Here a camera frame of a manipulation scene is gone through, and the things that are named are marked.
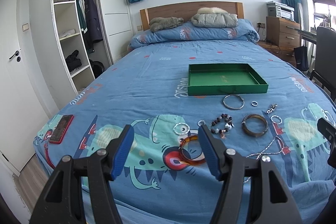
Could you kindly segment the olive fleece garment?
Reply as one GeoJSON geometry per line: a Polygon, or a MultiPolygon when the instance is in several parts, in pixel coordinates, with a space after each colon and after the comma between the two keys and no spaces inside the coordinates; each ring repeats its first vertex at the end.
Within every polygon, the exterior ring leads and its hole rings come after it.
{"type": "Polygon", "coordinates": [[[157,17],[157,18],[153,18],[150,21],[149,26],[150,26],[151,32],[158,32],[161,30],[176,28],[183,23],[184,23],[183,18],[176,18],[173,16],[168,17],[168,18],[157,17]]]}

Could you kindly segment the grey puffer jacket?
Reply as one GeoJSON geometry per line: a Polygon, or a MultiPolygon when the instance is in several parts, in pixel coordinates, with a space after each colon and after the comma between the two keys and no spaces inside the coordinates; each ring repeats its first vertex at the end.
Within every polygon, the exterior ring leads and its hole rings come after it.
{"type": "Polygon", "coordinates": [[[238,25],[238,16],[218,7],[202,7],[191,22],[196,27],[232,28],[238,25]]]}

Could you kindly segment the dark chair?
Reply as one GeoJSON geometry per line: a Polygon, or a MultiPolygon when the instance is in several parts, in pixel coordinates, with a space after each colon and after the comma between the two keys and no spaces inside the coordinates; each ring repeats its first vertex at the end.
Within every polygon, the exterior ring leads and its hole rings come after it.
{"type": "Polygon", "coordinates": [[[335,51],[335,31],[327,27],[319,26],[317,28],[315,66],[309,79],[316,79],[322,84],[323,88],[326,87],[330,92],[332,101],[335,101],[335,51]]]}

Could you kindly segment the red smartphone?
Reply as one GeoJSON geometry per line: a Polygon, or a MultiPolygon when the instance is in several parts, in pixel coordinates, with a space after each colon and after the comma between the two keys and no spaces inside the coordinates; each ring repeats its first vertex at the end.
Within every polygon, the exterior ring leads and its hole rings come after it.
{"type": "Polygon", "coordinates": [[[64,115],[52,131],[49,142],[53,144],[60,144],[74,119],[74,115],[64,115]]]}

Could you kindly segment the white door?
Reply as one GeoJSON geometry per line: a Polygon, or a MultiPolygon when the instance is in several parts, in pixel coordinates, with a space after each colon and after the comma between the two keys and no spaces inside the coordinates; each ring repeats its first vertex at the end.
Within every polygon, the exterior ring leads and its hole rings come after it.
{"type": "Polygon", "coordinates": [[[18,36],[18,0],[1,0],[1,159],[19,175],[47,120],[26,71],[18,36]]]}

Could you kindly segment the dark brown bangle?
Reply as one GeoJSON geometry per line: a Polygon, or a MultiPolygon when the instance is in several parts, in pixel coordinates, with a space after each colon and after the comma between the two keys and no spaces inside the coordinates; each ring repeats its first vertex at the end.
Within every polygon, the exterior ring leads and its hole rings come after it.
{"type": "Polygon", "coordinates": [[[258,114],[249,114],[241,122],[245,134],[259,138],[265,135],[269,129],[266,119],[258,114]]]}

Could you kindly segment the silver chain wristwatch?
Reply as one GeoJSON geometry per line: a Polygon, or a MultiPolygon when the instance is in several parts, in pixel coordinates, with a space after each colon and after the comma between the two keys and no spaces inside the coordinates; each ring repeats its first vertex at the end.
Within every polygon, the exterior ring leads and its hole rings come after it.
{"type": "Polygon", "coordinates": [[[268,110],[266,111],[266,113],[270,114],[270,113],[274,112],[275,109],[276,109],[276,107],[277,107],[277,104],[270,105],[270,107],[268,108],[268,110]]]}

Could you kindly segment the folded blue duvet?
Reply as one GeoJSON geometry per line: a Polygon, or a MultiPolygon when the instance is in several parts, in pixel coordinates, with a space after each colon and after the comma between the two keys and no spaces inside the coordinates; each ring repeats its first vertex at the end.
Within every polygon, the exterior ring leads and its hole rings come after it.
{"type": "Polygon", "coordinates": [[[157,32],[152,32],[151,30],[140,32],[131,38],[127,49],[132,51],[149,44],[165,42],[232,39],[256,43],[259,41],[260,36],[247,19],[239,19],[238,25],[231,28],[196,27],[191,22],[187,22],[178,27],[157,32]]]}

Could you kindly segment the blue dinosaur bed sheet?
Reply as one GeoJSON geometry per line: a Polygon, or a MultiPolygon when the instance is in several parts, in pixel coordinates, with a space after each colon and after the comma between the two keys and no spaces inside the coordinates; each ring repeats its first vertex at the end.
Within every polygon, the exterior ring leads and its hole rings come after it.
{"type": "Polygon", "coordinates": [[[209,223],[222,183],[205,164],[179,161],[178,148],[222,114],[234,127],[224,144],[242,156],[270,153],[288,184],[304,223],[312,223],[335,189],[327,164],[329,144],[317,121],[335,122],[335,105],[306,76],[257,44],[245,40],[165,42],[136,48],[109,67],[37,133],[33,145],[47,173],[64,155],[87,156],[105,147],[126,124],[134,142],[111,188],[123,223],[209,223]],[[266,82],[264,94],[244,94],[245,106],[230,110],[223,96],[189,96],[190,64],[249,64],[266,82]],[[277,104],[274,112],[266,111],[277,104]],[[269,129],[259,138],[242,129],[249,114],[263,116],[269,129]],[[63,141],[49,142],[62,116],[74,115],[63,141]],[[272,115],[282,118],[277,125],[272,115]]]}

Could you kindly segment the thin silver bangle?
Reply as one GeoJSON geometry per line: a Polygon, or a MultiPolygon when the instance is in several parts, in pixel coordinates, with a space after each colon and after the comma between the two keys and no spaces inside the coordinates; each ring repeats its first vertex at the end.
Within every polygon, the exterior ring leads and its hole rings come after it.
{"type": "Polygon", "coordinates": [[[223,105],[230,110],[241,110],[245,106],[245,100],[241,95],[230,94],[223,98],[223,105]]]}

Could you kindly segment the wooden headboard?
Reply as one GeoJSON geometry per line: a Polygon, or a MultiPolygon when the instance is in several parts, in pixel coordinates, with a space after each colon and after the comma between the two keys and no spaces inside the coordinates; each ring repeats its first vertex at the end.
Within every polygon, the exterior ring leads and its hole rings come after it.
{"type": "Polygon", "coordinates": [[[170,5],[156,6],[139,11],[142,23],[142,29],[148,30],[149,23],[153,18],[157,17],[177,17],[188,21],[194,16],[198,9],[202,7],[218,7],[231,14],[236,14],[239,19],[244,18],[244,9],[241,2],[221,2],[221,1],[202,1],[202,2],[183,2],[170,5]]]}

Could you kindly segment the twisted silver bangle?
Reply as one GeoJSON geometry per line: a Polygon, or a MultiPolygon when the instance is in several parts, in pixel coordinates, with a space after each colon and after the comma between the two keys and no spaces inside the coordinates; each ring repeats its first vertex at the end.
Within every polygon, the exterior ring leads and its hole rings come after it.
{"type": "Polygon", "coordinates": [[[280,125],[282,124],[282,118],[280,116],[277,116],[277,115],[272,115],[270,117],[271,121],[277,125],[280,125]]]}

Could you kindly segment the green jewelry tray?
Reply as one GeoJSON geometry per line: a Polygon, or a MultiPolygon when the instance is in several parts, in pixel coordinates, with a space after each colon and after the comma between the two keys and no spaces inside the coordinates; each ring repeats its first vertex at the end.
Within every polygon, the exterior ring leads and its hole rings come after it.
{"type": "Polygon", "coordinates": [[[249,64],[190,64],[189,96],[263,94],[268,83],[249,64]]]}

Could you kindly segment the amber orange bangle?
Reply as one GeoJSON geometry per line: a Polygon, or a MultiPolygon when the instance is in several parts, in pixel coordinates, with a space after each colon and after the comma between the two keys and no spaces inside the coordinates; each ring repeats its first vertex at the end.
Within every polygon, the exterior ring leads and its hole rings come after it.
{"type": "Polygon", "coordinates": [[[180,163],[196,166],[206,162],[197,135],[191,135],[183,139],[180,143],[178,152],[180,163]]]}

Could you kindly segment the dark tote bag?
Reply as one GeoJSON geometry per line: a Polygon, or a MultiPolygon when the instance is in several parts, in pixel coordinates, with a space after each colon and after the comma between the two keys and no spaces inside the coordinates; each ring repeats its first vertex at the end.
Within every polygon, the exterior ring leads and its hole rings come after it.
{"type": "Polygon", "coordinates": [[[307,58],[307,47],[301,46],[294,49],[294,57],[296,68],[299,71],[306,72],[309,70],[309,63],[307,58]]]}

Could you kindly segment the hanging dark clothes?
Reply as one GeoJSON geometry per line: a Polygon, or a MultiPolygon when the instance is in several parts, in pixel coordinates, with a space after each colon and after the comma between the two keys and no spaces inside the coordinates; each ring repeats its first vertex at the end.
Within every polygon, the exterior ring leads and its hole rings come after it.
{"type": "Polygon", "coordinates": [[[76,0],[76,6],[86,52],[94,53],[94,44],[103,40],[96,4],[94,0],[76,0]]]}

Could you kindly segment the wooden drawer nightstand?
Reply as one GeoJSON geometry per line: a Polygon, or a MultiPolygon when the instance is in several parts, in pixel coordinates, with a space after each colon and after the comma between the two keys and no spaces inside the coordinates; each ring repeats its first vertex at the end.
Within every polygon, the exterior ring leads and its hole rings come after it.
{"type": "Polygon", "coordinates": [[[266,17],[266,40],[275,46],[297,48],[301,46],[298,33],[300,24],[279,17],[266,17]]]}

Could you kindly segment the white printer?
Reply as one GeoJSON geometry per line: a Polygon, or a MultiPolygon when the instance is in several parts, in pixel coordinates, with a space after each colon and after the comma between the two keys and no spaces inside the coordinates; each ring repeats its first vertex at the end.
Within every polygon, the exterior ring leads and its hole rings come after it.
{"type": "Polygon", "coordinates": [[[279,2],[267,2],[268,16],[294,21],[294,8],[279,2]]]}

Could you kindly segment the white open wardrobe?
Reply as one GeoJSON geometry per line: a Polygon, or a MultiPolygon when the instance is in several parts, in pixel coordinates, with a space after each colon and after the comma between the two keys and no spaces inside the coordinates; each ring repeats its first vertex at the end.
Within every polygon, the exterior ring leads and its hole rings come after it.
{"type": "Polygon", "coordinates": [[[127,0],[94,0],[103,40],[88,54],[80,30],[76,0],[53,0],[61,56],[75,93],[81,93],[127,54],[132,36],[127,0]]]}

